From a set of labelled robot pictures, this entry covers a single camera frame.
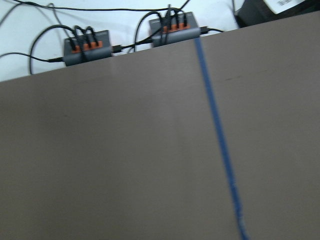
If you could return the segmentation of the black box with label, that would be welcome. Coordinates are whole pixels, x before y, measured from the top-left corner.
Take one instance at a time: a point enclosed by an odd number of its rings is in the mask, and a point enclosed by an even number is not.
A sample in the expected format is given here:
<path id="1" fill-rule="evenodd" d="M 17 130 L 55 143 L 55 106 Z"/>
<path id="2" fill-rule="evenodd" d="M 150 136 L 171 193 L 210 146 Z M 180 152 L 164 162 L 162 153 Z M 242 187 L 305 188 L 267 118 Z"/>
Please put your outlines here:
<path id="1" fill-rule="evenodd" d="M 245 0 L 234 12 L 240 28 L 316 12 L 318 0 Z"/>

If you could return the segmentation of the orange black connector strip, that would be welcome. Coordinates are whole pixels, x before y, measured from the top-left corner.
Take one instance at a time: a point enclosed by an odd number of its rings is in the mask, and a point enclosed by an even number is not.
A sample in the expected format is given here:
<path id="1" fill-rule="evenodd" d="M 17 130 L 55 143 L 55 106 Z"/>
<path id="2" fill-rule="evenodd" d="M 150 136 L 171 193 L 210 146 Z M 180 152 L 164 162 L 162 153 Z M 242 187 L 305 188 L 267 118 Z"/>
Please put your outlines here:
<path id="1" fill-rule="evenodd" d="M 64 40 L 63 62 L 69 67 L 109 58 L 122 50 L 121 45 L 111 45 L 108 30 L 94 31 L 88 27 L 82 34 Z"/>

